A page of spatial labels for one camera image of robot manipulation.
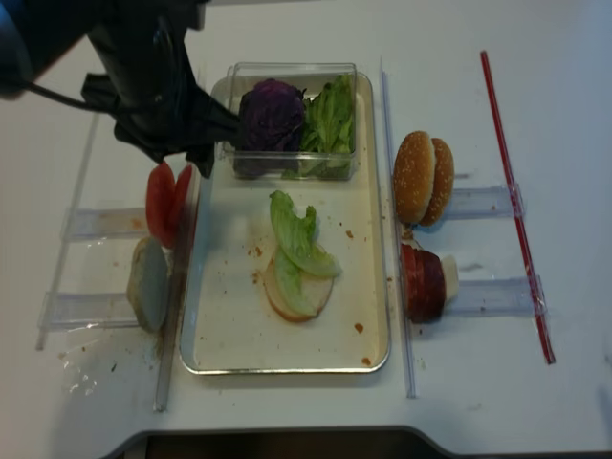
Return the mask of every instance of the clear plastic container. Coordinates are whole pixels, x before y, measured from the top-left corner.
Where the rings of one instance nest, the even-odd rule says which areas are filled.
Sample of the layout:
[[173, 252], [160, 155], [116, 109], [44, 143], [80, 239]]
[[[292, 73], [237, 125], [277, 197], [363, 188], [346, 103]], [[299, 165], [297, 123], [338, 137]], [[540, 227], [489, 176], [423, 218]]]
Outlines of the clear plastic container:
[[304, 91], [304, 99], [314, 99], [323, 87], [338, 76], [348, 75], [353, 97], [353, 133], [351, 151], [338, 152], [289, 152], [243, 151], [228, 142], [222, 152], [232, 162], [236, 177], [254, 179], [274, 177], [284, 179], [348, 180], [355, 168], [355, 144], [358, 123], [356, 111], [355, 64], [271, 64], [240, 62], [228, 70], [229, 99], [226, 106], [238, 114], [240, 101], [260, 81], [274, 78]]

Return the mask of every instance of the red tomato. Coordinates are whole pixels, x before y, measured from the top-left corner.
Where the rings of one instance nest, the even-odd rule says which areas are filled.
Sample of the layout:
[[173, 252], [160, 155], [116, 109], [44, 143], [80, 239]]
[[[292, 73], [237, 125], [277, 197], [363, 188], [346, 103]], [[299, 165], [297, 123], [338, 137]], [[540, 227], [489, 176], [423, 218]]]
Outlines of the red tomato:
[[168, 249], [174, 247], [176, 238], [176, 230], [167, 225], [174, 189], [174, 174], [168, 164], [161, 163], [151, 171], [146, 186], [146, 224], [151, 234]]
[[188, 165], [179, 174], [179, 178], [176, 181], [174, 188], [174, 199], [172, 201], [172, 207], [167, 215], [167, 225], [177, 231], [179, 229], [179, 223], [181, 222], [181, 214], [183, 213], [183, 206], [185, 205], [185, 199], [187, 197], [187, 191], [189, 190], [189, 182], [191, 181], [191, 171], [193, 168]]

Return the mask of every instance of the bottom bun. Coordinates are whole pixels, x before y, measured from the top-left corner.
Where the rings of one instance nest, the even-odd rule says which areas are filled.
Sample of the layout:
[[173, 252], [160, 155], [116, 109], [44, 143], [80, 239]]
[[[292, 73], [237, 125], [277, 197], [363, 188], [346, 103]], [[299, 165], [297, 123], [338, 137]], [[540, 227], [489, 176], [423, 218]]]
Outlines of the bottom bun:
[[307, 273], [301, 273], [300, 277], [302, 292], [309, 297], [312, 304], [316, 304], [317, 313], [314, 316], [296, 313], [287, 305], [276, 285], [274, 259], [270, 260], [268, 268], [264, 273], [264, 286], [266, 287], [266, 296], [270, 305], [279, 316], [290, 322], [305, 322], [317, 317], [325, 307], [325, 304], [327, 304], [329, 295], [332, 293], [332, 287], [334, 286], [333, 277], [317, 277]]

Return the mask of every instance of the food stain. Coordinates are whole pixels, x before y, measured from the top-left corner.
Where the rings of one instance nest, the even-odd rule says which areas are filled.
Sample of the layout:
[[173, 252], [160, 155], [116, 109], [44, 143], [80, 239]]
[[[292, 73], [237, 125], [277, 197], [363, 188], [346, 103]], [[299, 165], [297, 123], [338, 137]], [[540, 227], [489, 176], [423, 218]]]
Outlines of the food stain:
[[144, 223], [140, 218], [132, 218], [130, 223], [132, 225], [132, 230], [142, 230], [144, 228]]

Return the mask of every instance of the top bun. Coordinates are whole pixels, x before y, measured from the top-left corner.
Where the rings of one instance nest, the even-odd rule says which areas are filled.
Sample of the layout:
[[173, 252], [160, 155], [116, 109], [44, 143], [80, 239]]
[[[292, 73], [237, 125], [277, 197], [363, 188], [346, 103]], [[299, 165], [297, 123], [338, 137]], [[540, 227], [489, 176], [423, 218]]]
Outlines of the top bun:
[[455, 166], [450, 148], [442, 139], [431, 139], [431, 141], [435, 148], [436, 167], [431, 201], [429, 201], [425, 217], [420, 222], [424, 227], [430, 227], [436, 223], [444, 213], [450, 201], [455, 178]]
[[419, 223], [426, 215], [433, 192], [436, 157], [429, 134], [408, 134], [395, 159], [393, 191], [395, 211], [405, 224]]

